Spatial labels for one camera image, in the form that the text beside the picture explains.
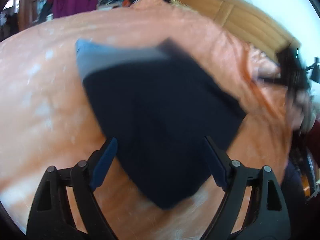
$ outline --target light blue fabric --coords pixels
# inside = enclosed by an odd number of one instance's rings
[[[76,60],[82,81],[90,74],[102,69],[125,63],[166,60],[168,57],[156,47],[142,49],[114,48],[84,39],[79,39],[76,42]]]

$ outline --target lamp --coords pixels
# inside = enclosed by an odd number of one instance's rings
[[[316,83],[320,83],[320,67],[319,58],[315,57],[315,62],[310,66],[306,67],[306,72],[313,69],[310,79]]]

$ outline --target hanging clothes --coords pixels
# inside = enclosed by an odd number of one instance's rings
[[[98,0],[54,0],[53,18],[96,10]]]
[[[80,77],[130,179],[160,208],[194,195],[211,175],[203,137],[227,150],[245,117],[238,101],[175,43],[119,49],[79,40]]]

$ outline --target white wall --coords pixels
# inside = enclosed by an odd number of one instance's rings
[[[303,65],[320,57],[320,18],[309,0],[245,0],[271,16],[301,42]],[[320,85],[312,86],[320,102]]]

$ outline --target purple cloth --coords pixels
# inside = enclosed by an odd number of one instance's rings
[[[52,13],[54,18],[96,10],[98,0],[54,0]]]

